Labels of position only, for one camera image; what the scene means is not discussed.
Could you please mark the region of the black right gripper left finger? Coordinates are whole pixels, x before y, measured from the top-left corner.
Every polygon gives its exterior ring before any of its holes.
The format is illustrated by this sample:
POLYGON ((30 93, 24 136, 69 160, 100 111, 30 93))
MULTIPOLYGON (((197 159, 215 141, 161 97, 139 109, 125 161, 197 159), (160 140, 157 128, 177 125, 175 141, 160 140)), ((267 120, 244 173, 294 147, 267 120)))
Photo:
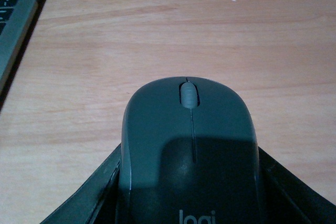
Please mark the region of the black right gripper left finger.
POLYGON ((42 223, 115 223, 121 146, 42 223))

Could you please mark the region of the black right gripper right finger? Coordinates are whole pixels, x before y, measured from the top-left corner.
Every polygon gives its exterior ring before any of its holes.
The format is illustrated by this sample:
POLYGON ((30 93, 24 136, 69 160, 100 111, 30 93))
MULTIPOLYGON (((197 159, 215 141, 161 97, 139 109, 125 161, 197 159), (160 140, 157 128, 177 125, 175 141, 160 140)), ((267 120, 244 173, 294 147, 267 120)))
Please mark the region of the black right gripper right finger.
POLYGON ((261 148, 266 223, 335 223, 335 205, 315 192, 261 148))

